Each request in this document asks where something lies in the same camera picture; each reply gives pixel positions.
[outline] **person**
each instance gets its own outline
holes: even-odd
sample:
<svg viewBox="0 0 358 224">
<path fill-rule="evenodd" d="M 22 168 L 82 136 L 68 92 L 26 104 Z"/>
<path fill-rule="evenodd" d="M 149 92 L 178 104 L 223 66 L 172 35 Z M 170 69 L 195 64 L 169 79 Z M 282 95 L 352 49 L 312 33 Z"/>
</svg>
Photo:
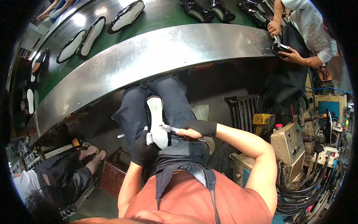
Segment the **person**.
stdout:
<svg viewBox="0 0 358 224">
<path fill-rule="evenodd" d="M 293 12 L 281 32 L 284 7 Z M 281 109 L 270 111 L 268 108 L 294 106 L 305 92 L 308 66 L 319 67 L 328 62 L 337 54 L 337 43 L 310 0 L 275 0 L 274 20 L 267 29 L 271 36 L 281 33 L 281 43 L 291 51 L 279 52 L 282 61 L 278 69 L 267 76 L 258 100 L 259 111 L 276 114 L 276 121 L 280 123 L 284 122 L 280 121 Z"/>
<path fill-rule="evenodd" d="M 92 184 L 92 175 L 106 156 L 104 150 L 98 151 L 90 145 L 87 150 L 52 156 L 32 170 L 12 174 L 16 191 L 36 221 L 48 223 L 49 217 L 43 215 L 47 211 L 54 211 L 47 214 L 62 220 L 59 211 L 76 202 Z M 81 161 L 92 154 L 96 156 L 83 166 Z"/>
<path fill-rule="evenodd" d="M 182 127 L 170 134 L 171 144 L 160 150 L 146 141 L 150 119 L 145 102 L 153 94 L 163 100 L 166 124 Z M 196 120 L 186 87 L 176 77 L 168 75 L 126 89 L 112 118 L 123 128 L 131 154 L 118 195 L 118 219 L 95 217 L 73 224 L 271 223 L 277 204 L 272 146 L 249 132 Z M 209 150 L 197 140 L 203 136 L 217 137 L 255 159 L 244 189 L 208 167 Z M 139 191 L 141 178 L 145 185 Z"/>
<path fill-rule="evenodd" d="M 44 19 L 46 15 L 56 7 L 55 12 L 51 15 L 52 23 L 70 6 L 77 3 L 79 0 L 55 0 L 44 12 L 42 12 L 39 16 L 36 17 L 36 20 L 39 21 Z"/>
</svg>

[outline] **foot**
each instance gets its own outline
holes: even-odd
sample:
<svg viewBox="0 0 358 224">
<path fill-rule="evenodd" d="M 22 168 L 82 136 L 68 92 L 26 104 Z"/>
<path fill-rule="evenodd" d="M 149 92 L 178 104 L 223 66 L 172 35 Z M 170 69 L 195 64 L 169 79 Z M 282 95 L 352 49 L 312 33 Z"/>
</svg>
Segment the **foot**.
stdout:
<svg viewBox="0 0 358 224">
<path fill-rule="evenodd" d="M 90 155 L 92 155 L 97 152 L 97 148 L 94 146 L 90 146 L 88 147 L 87 151 L 90 152 Z"/>
<path fill-rule="evenodd" d="M 95 159 L 99 159 L 99 162 L 98 162 L 98 163 L 101 163 L 102 160 L 105 159 L 106 155 L 107 155 L 107 153 L 106 153 L 104 150 L 102 150 L 102 151 L 100 151 L 100 153 L 98 153 L 98 154 L 95 156 Z"/>
</svg>

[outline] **gray cloth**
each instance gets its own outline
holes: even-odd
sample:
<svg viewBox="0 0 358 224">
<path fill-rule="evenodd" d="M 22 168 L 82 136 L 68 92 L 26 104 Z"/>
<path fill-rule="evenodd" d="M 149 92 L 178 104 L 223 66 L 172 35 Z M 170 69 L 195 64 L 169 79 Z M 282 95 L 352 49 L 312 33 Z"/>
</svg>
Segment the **gray cloth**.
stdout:
<svg viewBox="0 0 358 224">
<path fill-rule="evenodd" d="M 40 189 L 39 180 L 33 170 L 23 171 L 20 177 L 13 179 L 13 183 L 23 203 L 31 191 Z"/>
</svg>

